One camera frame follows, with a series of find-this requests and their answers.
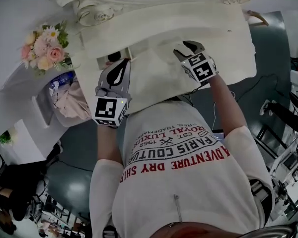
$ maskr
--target gray floor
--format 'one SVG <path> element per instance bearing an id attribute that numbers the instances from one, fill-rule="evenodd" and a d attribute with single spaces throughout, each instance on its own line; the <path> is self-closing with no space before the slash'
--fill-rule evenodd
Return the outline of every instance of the gray floor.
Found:
<path id="1" fill-rule="evenodd" d="M 275 89 L 285 96 L 291 89 L 290 52 L 281 13 L 269 13 L 265 15 L 265 18 L 271 24 L 269 27 L 251 28 L 251 35 L 256 48 L 257 75 L 254 78 L 248 78 L 231 85 L 229 88 L 235 92 L 236 99 L 241 98 L 238 103 L 253 134 L 256 135 L 262 125 L 267 124 L 282 137 L 285 124 L 277 117 L 259 116 L 259 110 L 266 99 L 274 99 L 285 107 L 289 106 L 289 100 L 278 94 Z M 254 89 L 243 95 L 262 76 L 265 77 L 259 81 Z M 193 94 L 192 101 L 206 122 L 212 126 L 214 115 L 210 90 L 204 89 Z M 217 119 L 214 129 L 220 128 L 219 119 Z M 119 134 L 121 145 L 123 126 L 119 128 Z M 272 148 L 278 146 L 276 140 L 269 134 L 265 136 L 264 140 Z M 94 168 L 97 139 L 96 124 L 93 121 L 71 127 L 61 138 L 61 142 L 64 147 L 64 152 L 60 155 L 62 161 L 88 170 Z M 88 215 L 91 172 L 68 167 L 58 162 L 50 167 L 48 177 L 50 179 L 48 189 L 52 197 L 71 209 L 73 213 L 81 212 L 84 216 Z"/>

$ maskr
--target pink rose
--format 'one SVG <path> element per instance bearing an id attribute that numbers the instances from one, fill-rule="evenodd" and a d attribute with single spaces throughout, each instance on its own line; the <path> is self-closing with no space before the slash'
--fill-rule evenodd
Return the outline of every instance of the pink rose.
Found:
<path id="1" fill-rule="evenodd" d="M 24 59 L 27 59 L 28 57 L 28 54 L 29 52 L 31 51 L 31 47 L 30 45 L 24 45 L 22 48 L 21 48 L 21 58 L 24 60 Z"/>
<path id="2" fill-rule="evenodd" d="M 48 49 L 47 58 L 52 62 L 59 62 L 64 60 L 64 50 L 61 46 L 54 46 Z"/>

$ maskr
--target person in black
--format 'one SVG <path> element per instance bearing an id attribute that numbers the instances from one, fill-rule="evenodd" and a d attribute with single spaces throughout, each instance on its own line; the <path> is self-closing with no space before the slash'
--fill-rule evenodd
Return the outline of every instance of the person in black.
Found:
<path id="1" fill-rule="evenodd" d="M 12 235 L 16 226 L 12 218 L 22 221 L 36 194 L 39 181 L 44 180 L 47 164 L 63 151 L 61 143 L 54 145 L 45 161 L 7 166 L 0 176 L 0 227 Z"/>

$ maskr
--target white t-shirt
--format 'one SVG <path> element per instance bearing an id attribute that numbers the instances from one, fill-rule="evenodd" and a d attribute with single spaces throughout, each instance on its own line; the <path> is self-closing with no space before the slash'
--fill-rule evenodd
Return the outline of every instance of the white t-shirt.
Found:
<path id="1" fill-rule="evenodd" d="M 179 212 L 183 222 L 238 234 L 260 228 L 249 179 L 271 190 L 272 183 L 250 131 L 233 130 L 224 145 L 210 132 L 200 113 L 180 101 L 130 115 L 125 167 L 100 160 L 92 175 L 93 237 L 101 238 L 112 221 L 122 238 L 149 238 L 179 222 Z"/>

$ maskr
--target potted plant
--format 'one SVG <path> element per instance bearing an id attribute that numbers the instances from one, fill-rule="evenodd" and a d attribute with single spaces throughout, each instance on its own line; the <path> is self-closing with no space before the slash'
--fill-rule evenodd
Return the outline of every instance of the potted plant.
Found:
<path id="1" fill-rule="evenodd" d="M 10 144 L 12 142 L 10 133 L 6 130 L 3 134 L 0 136 L 0 144 Z"/>

